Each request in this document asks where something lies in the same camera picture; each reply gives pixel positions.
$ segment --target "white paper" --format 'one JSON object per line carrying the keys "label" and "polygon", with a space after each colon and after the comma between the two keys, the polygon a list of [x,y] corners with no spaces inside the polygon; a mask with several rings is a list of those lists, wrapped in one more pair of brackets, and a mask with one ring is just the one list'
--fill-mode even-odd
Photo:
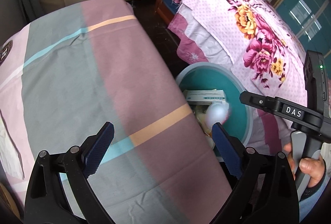
{"label": "white paper", "polygon": [[24,179],[19,153],[10,138],[2,117],[0,116],[0,161],[4,171],[18,179]]}

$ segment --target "light blue stripe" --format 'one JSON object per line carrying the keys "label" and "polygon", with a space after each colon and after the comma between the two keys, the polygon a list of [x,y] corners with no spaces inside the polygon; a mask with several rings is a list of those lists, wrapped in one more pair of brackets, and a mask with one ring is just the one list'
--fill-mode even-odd
{"label": "light blue stripe", "polygon": [[45,55],[47,52],[49,52],[52,48],[59,45],[61,42],[69,40],[70,38],[73,38],[80,34],[85,34],[88,32],[88,28],[80,28],[78,31],[74,32],[73,34],[67,35],[61,40],[57,41],[55,44],[48,46],[47,48],[42,49],[41,51],[37,52],[35,55],[33,55],[30,59],[28,59],[24,65],[23,68],[26,67],[28,64],[32,63],[34,60],[40,58],[41,56]]}
{"label": "light blue stripe", "polygon": [[[102,161],[100,163],[103,164],[107,161],[110,161],[112,159],[115,159],[118,156],[121,156],[122,154],[132,150],[134,148],[133,143],[131,142],[131,139],[129,137],[124,138],[121,141],[118,141],[117,143],[110,145],[108,150],[106,151],[104,157],[102,158]],[[67,180],[67,175],[60,173],[61,180]]]}

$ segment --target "wooden floor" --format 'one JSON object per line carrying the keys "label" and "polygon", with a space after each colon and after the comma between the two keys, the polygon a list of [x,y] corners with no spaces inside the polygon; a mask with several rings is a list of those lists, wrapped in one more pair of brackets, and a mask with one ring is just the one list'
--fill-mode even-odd
{"label": "wooden floor", "polygon": [[173,77],[176,77],[188,64],[177,56],[179,38],[169,31],[163,20],[155,14],[155,2],[156,0],[135,1],[134,13],[161,54]]}

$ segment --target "teal bucket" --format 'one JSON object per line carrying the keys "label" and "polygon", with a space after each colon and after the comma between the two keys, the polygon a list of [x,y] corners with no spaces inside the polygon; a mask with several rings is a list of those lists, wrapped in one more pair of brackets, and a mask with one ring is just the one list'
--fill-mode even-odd
{"label": "teal bucket", "polygon": [[217,64],[199,62],[185,68],[176,83],[181,91],[223,90],[230,105],[230,116],[223,126],[229,135],[247,145],[253,128],[252,110],[240,102],[239,96],[245,88],[230,71]]}

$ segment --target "orange stripe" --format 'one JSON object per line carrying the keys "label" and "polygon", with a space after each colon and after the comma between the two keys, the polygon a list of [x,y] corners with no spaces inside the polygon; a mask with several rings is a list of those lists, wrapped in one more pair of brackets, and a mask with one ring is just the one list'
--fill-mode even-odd
{"label": "orange stripe", "polygon": [[152,124],[148,125],[147,127],[141,129],[140,131],[131,134],[129,137],[134,146],[138,146],[148,139],[156,136],[157,134],[163,132],[170,126],[174,125],[175,123],[179,122],[186,116],[192,113],[191,108],[188,104],[184,104],[180,108],[177,108],[173,112],[169,113],[168,115],[160,118],[159,120],[153,122]]}
{"label": "orange stripe", "polygon": [[128,16],[124,16],[124,17],[119,17],[119,18],[114,18],[114,19],[109,19],[109,20],[105,20],[103,22],[100,22],[98,24],[92,25],[87,27],[87,30],[90,32],[92,30],[95,30],[99,27],[108,25],[108,24],[112,24],[112,23],[116,23],[116,22],[121,22],[121,21],[125,21],[125,20],[134,20],[137,19],[134,15],[128,15]]}

